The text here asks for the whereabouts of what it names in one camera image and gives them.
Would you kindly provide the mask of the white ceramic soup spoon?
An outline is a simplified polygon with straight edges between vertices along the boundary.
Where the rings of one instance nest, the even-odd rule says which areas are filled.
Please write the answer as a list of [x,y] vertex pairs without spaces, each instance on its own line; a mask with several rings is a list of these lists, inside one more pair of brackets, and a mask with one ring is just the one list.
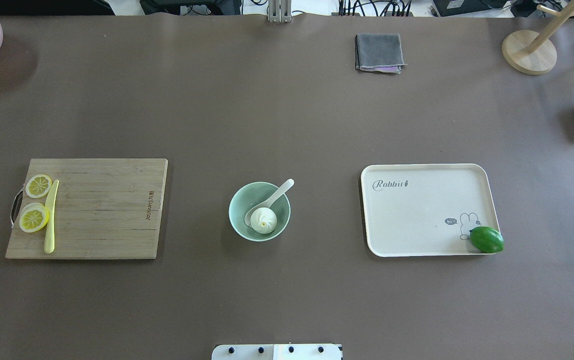
[[244,218],[245,224],[248,227],[251,227],[252,226],[251,219],[252,219],[253,213],[260,208],[271,207],[271,205],[273,205],[273,203],[275,203],[278,200],[278,198],[280,198],[291,187],[294,186],[294,183],[295,183],[294,180],[292,178],[289,178],[282,185],[280,185],[280,187],[278,187],[278,189],[276,189],[276,191],[274,191],[273,194],[271,194],[271,196],[269,196],[269,198],[267,198],[265,201],[263,201],[261,203],[258,203],[257,205],[255,205],[255,207],[249,209],[245,215],[245,218]]

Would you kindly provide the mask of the mint green bowl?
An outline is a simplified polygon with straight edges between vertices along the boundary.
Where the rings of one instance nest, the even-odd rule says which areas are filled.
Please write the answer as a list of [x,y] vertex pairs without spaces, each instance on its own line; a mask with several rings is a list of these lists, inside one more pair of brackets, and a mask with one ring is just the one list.
[[269,182],[257,181],[249,183],[232,197],[229,205],[230,225],[238,235],[252,242],[266,242],[275,239],[287,227],[290,221],[291,207],[289,198],[283,194],[271,207],[277,215],[277,227],[269,234],[260,234],[245,224],[244,217],[248,210],[264,202],[278,189],[278,186]]

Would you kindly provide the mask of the cream rabbit print tray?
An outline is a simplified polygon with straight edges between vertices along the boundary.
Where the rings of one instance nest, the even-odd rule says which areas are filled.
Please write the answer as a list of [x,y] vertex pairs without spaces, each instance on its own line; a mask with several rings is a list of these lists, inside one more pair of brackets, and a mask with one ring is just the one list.
[[479,255],[470,230],[500,228],[488,176],[474,163],[369,165],[360,189],[376,256]]

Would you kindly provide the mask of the grey folded cloth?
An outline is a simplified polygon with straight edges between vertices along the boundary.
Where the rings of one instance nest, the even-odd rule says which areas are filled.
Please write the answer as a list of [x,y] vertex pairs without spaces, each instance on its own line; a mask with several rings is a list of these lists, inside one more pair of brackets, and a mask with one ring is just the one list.
[[355,68],[357,70],[399,75],[405,65],[399,34],[356,34]]

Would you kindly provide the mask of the wooden cutting board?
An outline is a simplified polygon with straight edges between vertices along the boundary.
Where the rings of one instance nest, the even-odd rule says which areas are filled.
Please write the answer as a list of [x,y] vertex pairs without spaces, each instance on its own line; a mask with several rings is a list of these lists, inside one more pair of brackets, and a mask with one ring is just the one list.
[[45,229],[15,223],[8,259],[125,260],[157,257],[168,160],[165,158],[33,158],[26,179],[60,183],[54,201],[54,251]]

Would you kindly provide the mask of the green pepper toy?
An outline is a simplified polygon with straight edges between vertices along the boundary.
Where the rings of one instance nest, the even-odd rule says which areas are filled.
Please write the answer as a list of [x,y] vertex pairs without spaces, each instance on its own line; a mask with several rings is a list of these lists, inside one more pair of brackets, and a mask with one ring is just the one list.
[[504,250],[504,237],[492,227],[479,226],[469,231],[472,245],[482,253],[493,254]]

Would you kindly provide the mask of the yellow plastic knife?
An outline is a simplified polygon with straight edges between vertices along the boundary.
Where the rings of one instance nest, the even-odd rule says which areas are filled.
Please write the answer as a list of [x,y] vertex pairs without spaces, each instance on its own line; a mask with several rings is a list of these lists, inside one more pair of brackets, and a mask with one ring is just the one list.
[[56,197],[59,188],[60,180],[53,181],[51,188],[45,199],[45,208],[49,212],[49,219],[45,224],[45,237],[44,237],[44,252],[49,255],[53,253],[56,248]]

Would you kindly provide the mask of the wooden mug tree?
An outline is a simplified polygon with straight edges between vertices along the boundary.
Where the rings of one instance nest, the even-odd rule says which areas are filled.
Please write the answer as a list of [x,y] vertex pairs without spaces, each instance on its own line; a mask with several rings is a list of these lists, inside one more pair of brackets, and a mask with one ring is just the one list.
[[504,59],[516,70],[526,75],[544,75],[551,71],[557,61],[557,51],[549,38],[574,16],[574,0],[561,11],[538,5],[537,10],[553,16],[552,21],[541,31],[516,30],[509,34],[501,45]]

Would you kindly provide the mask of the aluminium frame post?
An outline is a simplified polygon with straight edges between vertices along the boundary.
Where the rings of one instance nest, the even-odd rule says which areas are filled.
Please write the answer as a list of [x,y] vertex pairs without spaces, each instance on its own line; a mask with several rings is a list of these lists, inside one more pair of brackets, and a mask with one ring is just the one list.
[[268,22],[291,23],[292,0],[268,0]]

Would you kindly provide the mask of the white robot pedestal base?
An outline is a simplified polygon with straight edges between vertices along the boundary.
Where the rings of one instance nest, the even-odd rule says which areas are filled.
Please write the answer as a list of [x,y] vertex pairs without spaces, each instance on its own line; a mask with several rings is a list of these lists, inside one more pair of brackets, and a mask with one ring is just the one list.
[[334,343],[221,344],[212,360],[342,360],[342,346]]

